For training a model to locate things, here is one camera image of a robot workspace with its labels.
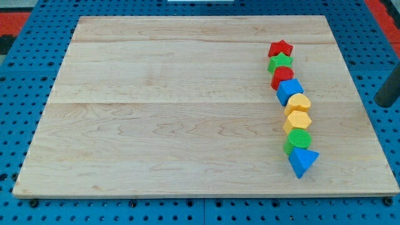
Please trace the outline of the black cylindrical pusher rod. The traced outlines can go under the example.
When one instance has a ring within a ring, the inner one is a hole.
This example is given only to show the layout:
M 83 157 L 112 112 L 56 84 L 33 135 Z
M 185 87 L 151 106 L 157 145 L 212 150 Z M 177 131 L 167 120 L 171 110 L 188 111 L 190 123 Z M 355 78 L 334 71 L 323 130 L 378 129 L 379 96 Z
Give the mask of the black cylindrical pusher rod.
M 393 69 L 384 84 L 374 97 L 374 101 L 382 108 L 390 108 L 399 98 L 399 64 Z

